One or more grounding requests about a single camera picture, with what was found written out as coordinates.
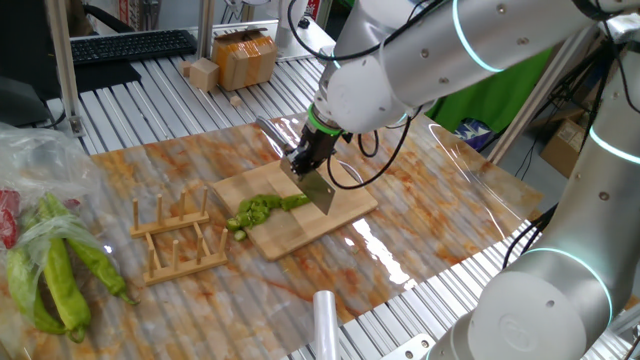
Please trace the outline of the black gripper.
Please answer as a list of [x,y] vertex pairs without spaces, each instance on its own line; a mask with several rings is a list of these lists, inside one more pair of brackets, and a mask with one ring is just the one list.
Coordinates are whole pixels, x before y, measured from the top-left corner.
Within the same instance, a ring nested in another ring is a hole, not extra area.
[[298,147],[287,154],[290,177],[294,182],[301,182],[304,176],[316,171],[334,153],[341,131],[328,134],[320,130],[303,130]]

